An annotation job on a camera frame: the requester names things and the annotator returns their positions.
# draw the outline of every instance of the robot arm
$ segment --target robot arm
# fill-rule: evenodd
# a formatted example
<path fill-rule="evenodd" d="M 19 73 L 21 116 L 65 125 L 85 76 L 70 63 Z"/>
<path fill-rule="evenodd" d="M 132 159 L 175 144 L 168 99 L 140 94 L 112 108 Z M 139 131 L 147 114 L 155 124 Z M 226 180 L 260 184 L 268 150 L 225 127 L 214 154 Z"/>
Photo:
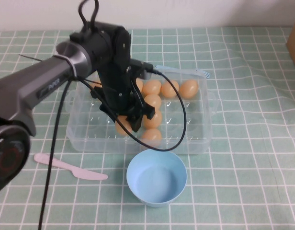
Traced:
<path fill-rule="evenodd" d="M 51 58 L 0 79 L 0 190 L 27 160 L 29 136 L 36 134 L 32 109 L 71 78 L 97 71 L 102 84 L 98 94 L 115 114 L 128 116 L 135 132 L 143 115 L 153 117 L 155 108 L 144 102 L 136 86 L 136 78 L 146 78 L 153 66 L 131 59 L 130 44 L 125 28 L 95 23 L 93 30 L 83 28 L 58 44 Z M 109 114 L 103 105 L 100 109 Z"/>

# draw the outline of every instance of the table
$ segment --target table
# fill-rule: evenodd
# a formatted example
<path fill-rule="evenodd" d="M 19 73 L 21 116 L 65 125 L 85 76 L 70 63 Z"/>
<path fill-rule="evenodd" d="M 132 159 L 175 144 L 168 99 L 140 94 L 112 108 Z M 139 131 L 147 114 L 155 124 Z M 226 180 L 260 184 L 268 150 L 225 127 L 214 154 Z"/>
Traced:
<path fill-rule="evenodd" d="M 46 230 L 295 230 L 295 67 L 285 46 L 291 28 L 137 29 L 132 57 L 211 74 L 220 100 L 205 154 L 182 155 L 188 183 L 166 208 L 149 208 L 130 192 L 132 155 L 79 153 L 66 138 L 64 112 L 55 157 L 103 172 L 87 182 L 53 169 Z M 50 57 L 72 31 L 0 32 L 0 78 Z M 34 109 L 37 135 L 22 172 L 0 192 L 0 230 L 36 229 L 62 87 Z"/>

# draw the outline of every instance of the egg tray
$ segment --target egg tray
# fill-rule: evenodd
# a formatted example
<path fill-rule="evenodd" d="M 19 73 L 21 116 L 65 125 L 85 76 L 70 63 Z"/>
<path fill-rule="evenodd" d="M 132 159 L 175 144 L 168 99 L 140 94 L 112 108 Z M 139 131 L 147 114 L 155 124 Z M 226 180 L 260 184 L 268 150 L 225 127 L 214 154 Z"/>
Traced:
<path fill-rule="evenodd" d="M 199 83 L 199 92 L 191 99 L 184 99 L 187 114 L 187 129 L 182 143 L 172 152 L 182 154 L 199 154 L 207 150 L 211 138 L 211 113 L 207 93 L 205 74 L 199 70 L 160 70 L 170 80 L 176 80 L 179 85 L 190 79 Z M 97 74 L 89 76 L 89 80 L 95 81 Z M 161 83 L 165 79 L 152 74 L 151 79 L 157 79 Z M 183 130 L 183 112 L 179 99 L 168 99 L 161 93 L 162 122 L 158 127 L 161 132 L 161 141 L 149 141 L 150 145 L 160 149 L 167 149 L 175 145 L 181 138 Z M 67 137 L 77 151 L 136 154 L 146 148 L 138 144 L 131 137 L 123 137 L 115 130 L 114 122 L 104 112 L 99 110 L 101 102 L 93 99 L 90 90 L 83 84 L 78 84 L 75 91 L 71 91 L 66 98 L 66 111 L 70 113 L 67 125 Z M 138 139 L 145 132 L 143 125 L 138 132 L 132 134 Z"/>

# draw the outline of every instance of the pink plastic knife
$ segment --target pink plastic knife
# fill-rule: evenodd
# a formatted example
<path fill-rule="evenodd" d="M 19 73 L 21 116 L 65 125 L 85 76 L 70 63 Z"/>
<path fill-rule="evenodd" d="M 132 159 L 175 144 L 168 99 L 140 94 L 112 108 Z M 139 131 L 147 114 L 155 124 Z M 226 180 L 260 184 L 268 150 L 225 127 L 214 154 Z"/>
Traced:
<path fill-rule="evenodd" d="M 43 153 L 37 153 L 34 156 L 34 160 L 38 163 L 48 165 L 49 161 L 50 161 L 50 156 L 47 154 L 43 154 Z M 76 167 L 74 165 L 67 164 L 63 161 L 57 160 L 55 158 L 53 158 L 52 165 L 55 167 L 62 168 L 62 169 L 70 170 L 73 173 L 73 175 L 79 179 L 100 181 L 100 180 L 106 180 L 108 178 L 108 175 L 106 175 L 106 174 L 101 174 L 98 172 L 92 172 L 92 171 L 89 171 L 86 169 L 82 169 L 82 168 Z"/>

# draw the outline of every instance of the white wall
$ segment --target white wall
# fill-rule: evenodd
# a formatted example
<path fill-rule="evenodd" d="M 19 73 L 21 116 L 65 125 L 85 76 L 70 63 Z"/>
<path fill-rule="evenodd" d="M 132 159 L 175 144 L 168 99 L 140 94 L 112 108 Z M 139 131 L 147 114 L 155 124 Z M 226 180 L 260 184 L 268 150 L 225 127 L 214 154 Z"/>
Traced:
<path fill-rule="evenodd" d="M 98 21 L 126 28 L 291 26 L 295 0 L 99 0 Z M 0 0 L 0 30 L 75 29 L 80 0 Z M 84 7 L 90 18 L 94 1 Z"/>

